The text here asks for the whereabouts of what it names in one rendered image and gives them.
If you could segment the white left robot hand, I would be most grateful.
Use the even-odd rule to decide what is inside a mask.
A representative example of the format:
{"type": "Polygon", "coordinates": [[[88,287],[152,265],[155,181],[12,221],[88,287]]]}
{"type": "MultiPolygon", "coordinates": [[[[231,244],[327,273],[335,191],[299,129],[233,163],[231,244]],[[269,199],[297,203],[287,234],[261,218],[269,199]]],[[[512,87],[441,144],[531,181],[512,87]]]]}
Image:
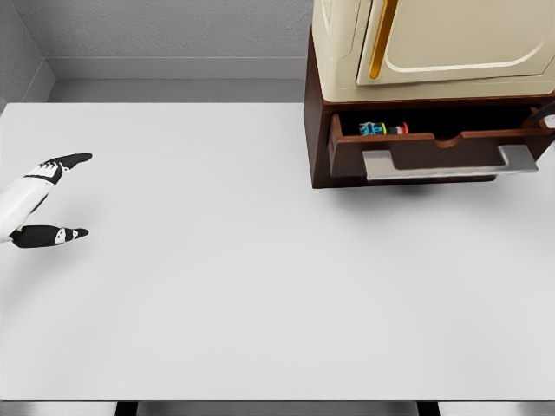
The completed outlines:
{"type": "Polygon", "coordinates": [[[86,237],[88,230],[54,225],[26,225],[28,217],[48,197],[64,173],[92,158],[91,153],[74,153],[42,162],[15,180],[0,194],[0,244],[18,248],[44,248],[86,237]]]}

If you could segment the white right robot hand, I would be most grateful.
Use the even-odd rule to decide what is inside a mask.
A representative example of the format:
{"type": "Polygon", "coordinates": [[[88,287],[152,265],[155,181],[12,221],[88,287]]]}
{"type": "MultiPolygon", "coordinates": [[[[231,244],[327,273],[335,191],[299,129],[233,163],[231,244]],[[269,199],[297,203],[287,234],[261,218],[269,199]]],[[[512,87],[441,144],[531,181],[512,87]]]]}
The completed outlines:
{"type": "Polygon", "coordinates": [[[555,129],[555,101],[534,111],[525,121],[527,127],[540,126],[555,129]]]}

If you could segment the brown drawer with silver handle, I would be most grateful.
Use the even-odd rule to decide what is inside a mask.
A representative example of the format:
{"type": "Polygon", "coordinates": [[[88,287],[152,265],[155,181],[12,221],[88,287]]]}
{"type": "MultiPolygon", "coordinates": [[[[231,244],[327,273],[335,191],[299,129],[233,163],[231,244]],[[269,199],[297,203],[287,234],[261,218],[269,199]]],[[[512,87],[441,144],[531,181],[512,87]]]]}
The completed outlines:
{"type": "Polygon", "coordinates": [[[330,175],[366,185],[363,155],[390,152],[399,170],[502,166],[499,146],[526,146],[539,159],[555,140],[555,129],[525,126],[534,104],[362,110],[333,114],[330,175]],[[361,135],[364,122],[408,125],[408,134],[361,135]]]}

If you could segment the cream appliance door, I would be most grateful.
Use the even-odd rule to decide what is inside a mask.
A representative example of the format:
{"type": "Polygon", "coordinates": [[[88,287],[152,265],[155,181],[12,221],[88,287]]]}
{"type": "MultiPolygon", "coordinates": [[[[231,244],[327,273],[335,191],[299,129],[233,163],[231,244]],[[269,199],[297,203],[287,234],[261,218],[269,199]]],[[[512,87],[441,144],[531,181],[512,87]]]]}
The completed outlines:
{"type": "Polygon", "coordinates": [[[382,69],[369,64],[383,0],[373,0],[361,86],[546,74],[555,58],[555,0],[399,0],[382,69]]]}

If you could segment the cream appliance body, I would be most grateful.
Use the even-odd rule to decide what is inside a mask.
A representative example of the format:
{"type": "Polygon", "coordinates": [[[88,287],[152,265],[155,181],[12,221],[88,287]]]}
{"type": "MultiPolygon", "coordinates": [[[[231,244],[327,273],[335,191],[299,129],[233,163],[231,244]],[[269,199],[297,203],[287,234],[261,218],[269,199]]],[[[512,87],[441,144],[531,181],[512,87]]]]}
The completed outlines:
{"type": "Polygon", "coordinates": [[[311,34],[320,86],[327,101],[528,96],[555,91],[555,58],[544,75],[361,86],[356,80],[372,2],[314,0],[311,34]]]}

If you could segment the dark brown wooden cabinet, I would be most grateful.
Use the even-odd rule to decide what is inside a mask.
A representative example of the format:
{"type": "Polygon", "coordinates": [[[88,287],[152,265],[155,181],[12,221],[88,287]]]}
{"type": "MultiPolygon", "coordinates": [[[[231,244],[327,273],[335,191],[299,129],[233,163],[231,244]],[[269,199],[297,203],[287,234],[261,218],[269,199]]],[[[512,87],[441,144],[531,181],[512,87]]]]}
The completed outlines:
{"type": "Polygon", "coordinates": [[[331,102],[323,98],[314,45],[308,47],[305,93],[304,128],[310,165],[310,180],[316,189],[380,185],[416,185],[435,183],[488,182],[508,172],[530,172],[539,159],[534,159],[526,146],[499,146],[502,166],[480,168],[435,168],[399,170],[388,151],[367,151],[363,155],[367,170],[366,185],[354,180],[332,178],[330,175],[330,125],[333,114],[362,110],[387,110],[430,107],[480,107],[534,104],[536,110],[555,101],[555,91],[547,95],[490,96],[458,99],[404,101],[331,102]]]}

